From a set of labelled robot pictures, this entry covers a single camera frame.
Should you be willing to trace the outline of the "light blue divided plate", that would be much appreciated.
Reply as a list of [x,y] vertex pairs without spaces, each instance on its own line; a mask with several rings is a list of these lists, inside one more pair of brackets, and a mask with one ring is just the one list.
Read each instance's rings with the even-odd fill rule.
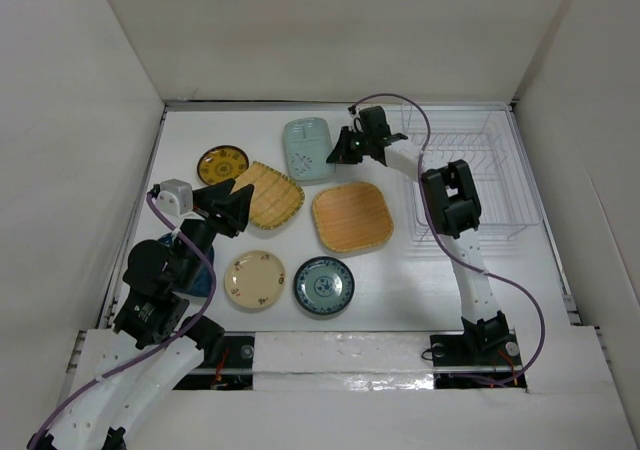
[[324,119],[308,117],[288,122],[283,141],[287,170],[294,180],[321,180],[335,173],[335,165],[327,162],[333,146]]

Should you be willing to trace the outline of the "green-rimmed bamboo tray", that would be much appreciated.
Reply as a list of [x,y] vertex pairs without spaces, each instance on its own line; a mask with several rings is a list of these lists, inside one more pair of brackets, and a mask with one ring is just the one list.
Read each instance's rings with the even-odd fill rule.
[[305,194],[289,176],[255,161],[236,180],[233,191],[254,187],[249,220],[263,230],[274,230],[292,219],[302,208]]

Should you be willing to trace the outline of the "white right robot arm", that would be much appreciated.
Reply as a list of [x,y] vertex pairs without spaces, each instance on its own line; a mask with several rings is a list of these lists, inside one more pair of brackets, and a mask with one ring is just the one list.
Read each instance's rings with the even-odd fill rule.
[[506,316],[491,285],[480,250],[478,229],[481,203],[469,165],[445,162],[425,155],[404,134],[341,128],[327,161],[355,165],[368,156],[400,171],[417,183],[427,224],[437,244],[449,257],[456,278],[463,332],[437,336],[444,346],[434,356],[451,358],[452,365],[488,366],[511,339]]

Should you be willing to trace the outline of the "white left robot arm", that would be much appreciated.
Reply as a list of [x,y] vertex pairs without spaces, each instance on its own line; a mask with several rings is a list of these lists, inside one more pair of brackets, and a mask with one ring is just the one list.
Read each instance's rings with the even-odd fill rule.
[[172,241],[147,239],[131,249],[123,275],[129,293],[93,379],[51,413],[28,448],[125,449],[183,377],[220,360],[224,329],[203,310],[188,315],[184,295],[203,271],[217,283],[212,243],[246,229],[253,193],[232,179],[198,190],[165,180],[147,192]]

